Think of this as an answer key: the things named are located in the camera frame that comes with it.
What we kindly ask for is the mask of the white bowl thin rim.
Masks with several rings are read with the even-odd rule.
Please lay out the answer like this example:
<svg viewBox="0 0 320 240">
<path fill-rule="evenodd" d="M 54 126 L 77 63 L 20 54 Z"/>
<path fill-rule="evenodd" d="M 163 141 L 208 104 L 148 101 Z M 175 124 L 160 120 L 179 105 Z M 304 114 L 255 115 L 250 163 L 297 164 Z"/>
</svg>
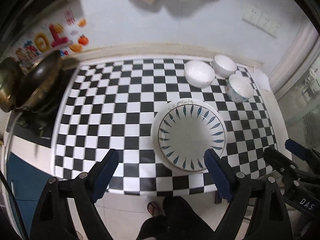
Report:
<svg viewBox="0 0 320 240">
<path fill-rule="evenodd" d="M 237 70 L 235 62 L 225 55 L 215 55 L 213 57 L 213 68 L 215 74 L 224 79 L 229 78 Z"/>
</svg>

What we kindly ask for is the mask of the plain white bowl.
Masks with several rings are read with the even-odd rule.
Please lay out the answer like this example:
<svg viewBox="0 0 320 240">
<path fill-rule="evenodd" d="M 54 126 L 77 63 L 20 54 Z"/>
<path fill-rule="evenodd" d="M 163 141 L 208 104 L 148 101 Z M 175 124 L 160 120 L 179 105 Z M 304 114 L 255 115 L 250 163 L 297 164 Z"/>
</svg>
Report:
<svg viewBox="0 0 320 240">
<path fill-rule="evenodd" d="M 212 66 L 202 61 L 188 61 L 184 65 L 184 76 L 187 83 L 196 88 L 206 88 L 216 78 Z"/>
</svg>

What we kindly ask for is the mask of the brass coloured pot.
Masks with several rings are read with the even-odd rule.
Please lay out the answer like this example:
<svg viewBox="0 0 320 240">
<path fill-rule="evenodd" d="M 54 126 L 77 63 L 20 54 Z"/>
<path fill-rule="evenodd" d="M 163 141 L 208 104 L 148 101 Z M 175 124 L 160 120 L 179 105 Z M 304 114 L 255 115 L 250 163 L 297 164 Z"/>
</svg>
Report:
<svg viewBox="0 0 320 240">
<path fill-rule="evenodd" d="M 24 74 L 19 64 L 7 57 L 1 62 L 1 110 L 10 112 L 15 107 L 16 93 Z"/>
</svg>

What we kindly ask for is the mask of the white wall socket panel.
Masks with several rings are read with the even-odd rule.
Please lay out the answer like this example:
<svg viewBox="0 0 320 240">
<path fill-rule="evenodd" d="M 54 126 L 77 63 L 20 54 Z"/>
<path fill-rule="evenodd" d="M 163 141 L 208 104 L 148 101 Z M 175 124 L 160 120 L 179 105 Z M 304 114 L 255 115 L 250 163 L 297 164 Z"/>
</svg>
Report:
<svg viewBox="0 0 320 240">
<path fill-rule="evenodd" d="M 272 16 L 252 5 L 245 6 L 242 20 L 271 35 L 273 38 L 278 37 L 280 29 L 278 22 Z"/>
</svg>

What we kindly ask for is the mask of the white bowl coloured dots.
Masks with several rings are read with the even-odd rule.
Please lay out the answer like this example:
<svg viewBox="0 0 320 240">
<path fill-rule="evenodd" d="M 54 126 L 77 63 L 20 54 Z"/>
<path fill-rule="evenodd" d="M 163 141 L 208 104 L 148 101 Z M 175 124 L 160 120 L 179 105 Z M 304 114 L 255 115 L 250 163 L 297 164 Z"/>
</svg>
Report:
<svg viewBox="0 0 320 240">
<path fill-rule="evenodd" d="M 232 74 L 228 78 L 226 92 L 234 103 L 243 103 L 253 96 L 254 89 L 249 78 Z"/>
</svg>

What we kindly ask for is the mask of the colourful wall stickers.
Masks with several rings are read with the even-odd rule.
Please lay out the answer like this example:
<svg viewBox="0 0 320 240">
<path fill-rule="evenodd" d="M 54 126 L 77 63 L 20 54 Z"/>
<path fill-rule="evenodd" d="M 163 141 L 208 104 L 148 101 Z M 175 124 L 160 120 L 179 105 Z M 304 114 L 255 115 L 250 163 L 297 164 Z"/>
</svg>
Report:
<svg viewBox="0 0 320 240">
<path fill-rule="evenodd" d="M 60 10 L 40 20 L 23 34 L 6 56 L 30 69 L 31 63 L 58 50 L 62 57 L 82 52 L 89 45 L 87 20 L 75 10 Z"/>
</svg>

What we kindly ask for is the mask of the person's black trouser leg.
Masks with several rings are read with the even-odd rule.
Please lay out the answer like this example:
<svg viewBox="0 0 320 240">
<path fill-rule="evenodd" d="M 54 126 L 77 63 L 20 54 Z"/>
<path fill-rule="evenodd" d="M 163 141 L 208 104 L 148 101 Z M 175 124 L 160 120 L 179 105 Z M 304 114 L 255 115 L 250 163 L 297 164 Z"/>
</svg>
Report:
<svg viewBox="0 0 320 240">
<path fill-rule="evenodd" d="M 137 239 L 213 239 L 214 230 L 181 196 L 163 199 L 164 216 L 151 217 L 141 226 Z"/>
</svg>

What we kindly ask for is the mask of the person's foot in sandal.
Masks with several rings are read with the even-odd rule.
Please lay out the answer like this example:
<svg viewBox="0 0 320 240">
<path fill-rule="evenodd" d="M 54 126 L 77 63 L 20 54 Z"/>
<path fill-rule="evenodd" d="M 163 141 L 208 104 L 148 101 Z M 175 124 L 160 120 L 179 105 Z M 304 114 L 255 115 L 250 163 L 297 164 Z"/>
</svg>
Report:
<svg viewBox="0 0 320 240">
<path fill-rule="evenodd" d="M 147 211 L 149 212 L 151 217 L 164 216 L 162 209 L 156 202 L 149 202 L 147 204 Z"/>
</svg>

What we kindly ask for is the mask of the checkered black white mat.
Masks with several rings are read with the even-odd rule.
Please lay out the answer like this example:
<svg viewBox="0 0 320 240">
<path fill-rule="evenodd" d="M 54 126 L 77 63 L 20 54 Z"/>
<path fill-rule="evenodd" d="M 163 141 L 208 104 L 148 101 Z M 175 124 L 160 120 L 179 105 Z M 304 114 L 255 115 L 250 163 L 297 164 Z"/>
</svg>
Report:
<svg viewBox="0 0 320 240">
<path fill-rule="evenodd" d="M 80 66 L 65 91 L 52 137 L 53 171 L 73 179 L 89 171 L 109 149 L 119 164 L 108 191 L 139 196 L 180 196 L 215 191 L 208 172 L 182 174 L 165 167 L 152 149 L 151 124 L 171 101 L 192 98 L 223 117 L 227 160 L 253 179 L 272 172 L 263 150 L 276 148 L 269 114 L 255 89 L 244 103 L 232 102 L 218 77 L 204 89 L 189 85 L 185 59 L 133 59 Z"/>
</svg>

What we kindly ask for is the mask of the dark metal wok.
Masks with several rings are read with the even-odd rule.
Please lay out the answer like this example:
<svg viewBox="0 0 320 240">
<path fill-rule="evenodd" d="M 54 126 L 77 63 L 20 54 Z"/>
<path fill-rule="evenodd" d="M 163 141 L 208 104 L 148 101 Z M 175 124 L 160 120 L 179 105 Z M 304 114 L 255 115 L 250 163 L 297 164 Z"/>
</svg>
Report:
<svg viewBox="0 0 320 240">
<path fill-rule="evenodd" d="M 14 83 L 15 112 L 40 112 L 55 97 L 54 86 L 62 69 L 59 50 L 38 60 L 27 75 Z"/>
</svg>

